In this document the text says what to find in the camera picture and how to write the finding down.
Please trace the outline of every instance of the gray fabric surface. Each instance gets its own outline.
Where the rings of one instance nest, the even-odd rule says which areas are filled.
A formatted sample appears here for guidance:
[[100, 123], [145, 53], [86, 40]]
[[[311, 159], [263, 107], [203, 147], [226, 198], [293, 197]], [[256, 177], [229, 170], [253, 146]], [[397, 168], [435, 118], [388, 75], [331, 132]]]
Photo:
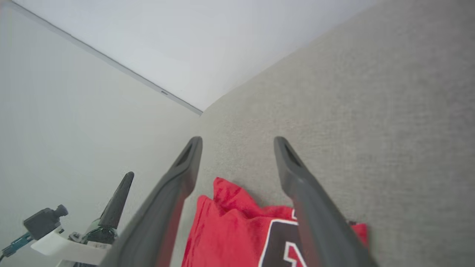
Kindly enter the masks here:
[[280, 189], [273, 138], [285, 136], [341, 212], [370, 226], [381, 266], [475, 266], [475, 2], [379, 4], [208, 108], [195, 191], [212, 181], [260, 205]]

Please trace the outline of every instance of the gray trim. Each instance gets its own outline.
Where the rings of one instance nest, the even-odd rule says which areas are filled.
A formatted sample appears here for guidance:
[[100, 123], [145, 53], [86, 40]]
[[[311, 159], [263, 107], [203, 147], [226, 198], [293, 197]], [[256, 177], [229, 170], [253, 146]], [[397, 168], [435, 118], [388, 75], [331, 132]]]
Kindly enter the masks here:
[[76, 46], [82, 48], [84, 51], [100, 58], [101, 60], [103, 60], [107, 64], [113, 66], [114, 68], [122, 71], [123, 73], [129, 75], [130, 77], [136, 79], [137, 81], [139, 81], [139, 82], [145, 84], [146, 86], [152, 88], [153, 90], [157, 91], [158, 93], [160, 93], [164, 97], [167, 97], [167, 98], [175, 101], [176, 103], [182, 105], [185, 108], [188, 108], [189, 110], [191, 110], [192, 112], [194, 112], [198, 115], [203, 114], [203, 112], [201, 110], [193, 107], [192, 105], [188, 104], [187, 102], [185, 102], [185, 101], [181, 100], [180, 98], [174, 96], [172, 93], [170, 93], [167, 90], [161, 88], [160, 86], [154, 84], [153, 82], [145, 79], [144, 77], [142, 77], [139, 74], [133, 72], [132, 70], [125, 67], [124, 65], [121, 65], [120, 63], [118, 63], [117, 61], [113, 60], [112, 58], [104, 55], [103, 53], [97, 51], [93, 47], [91, 47], [91, 46], [87, 45], [86, 43], [82, 42], [81, 40], [76, 39], [74, 36], [72, 36], [69, 33], [61, 30], [60, 28], [54, 26], [53, 24], [49, 23], [47, 20], [40, 18], [39, 16], [37, 16], [33, 12], [29, 11], [28, 9], [22, 7], [21, 5], [19, 5], [17, 3], [14, 3], [12, 1], [9, 1], [9, 0], [1, 2], [1, 5], [2, 5], [2, 7], [12, 8], [13, 10], [18, 11], [19, 13], [26, 16], [27, 18], [29, 18], [29, 19], [45, 26], [47, 29], [51, 30], [52, 32], [57, 33], [59, 36], [65, 38], [66, 40], [70, 41], [71, 43], [75, 44]]

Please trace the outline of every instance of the red cloth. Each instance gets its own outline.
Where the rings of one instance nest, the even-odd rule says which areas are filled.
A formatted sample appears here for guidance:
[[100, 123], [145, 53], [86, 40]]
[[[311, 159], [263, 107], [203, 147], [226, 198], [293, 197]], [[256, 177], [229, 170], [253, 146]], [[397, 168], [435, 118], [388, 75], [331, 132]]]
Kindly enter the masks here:
[[[305, 267], [293, 215], [290, 207], [260, 208], [244, 189], [217, 177], [214, 198], [198, 198], [181, 266]], [[352, 227], [366, 245], [366, 225]]]

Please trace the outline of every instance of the white wall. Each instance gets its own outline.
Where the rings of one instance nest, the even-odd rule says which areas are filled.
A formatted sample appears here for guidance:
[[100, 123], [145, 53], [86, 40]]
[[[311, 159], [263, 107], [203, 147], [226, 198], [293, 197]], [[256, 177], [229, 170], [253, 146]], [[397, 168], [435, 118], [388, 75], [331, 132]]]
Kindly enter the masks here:
[[379, 1], [15, 0], [202, 111]]
[[[119, 229], [190, 138], [198, 116], [10, 8], [0, 11], [0, 248], [64, 204], [83, 232], [127, 171]], [[2, 267], [54, 266], [28, 247]]]

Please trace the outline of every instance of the jersey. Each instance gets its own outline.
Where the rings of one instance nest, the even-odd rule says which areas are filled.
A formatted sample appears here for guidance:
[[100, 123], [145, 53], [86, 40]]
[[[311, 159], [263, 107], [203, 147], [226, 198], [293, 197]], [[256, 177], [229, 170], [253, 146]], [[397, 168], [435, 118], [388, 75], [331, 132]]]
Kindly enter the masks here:
[[[217, 177], [200, 196], [182, 267], [306, 267], [295, 210], [260, 208], [241, 187]], [[365, 224], [351, 226], [367, 245]]]

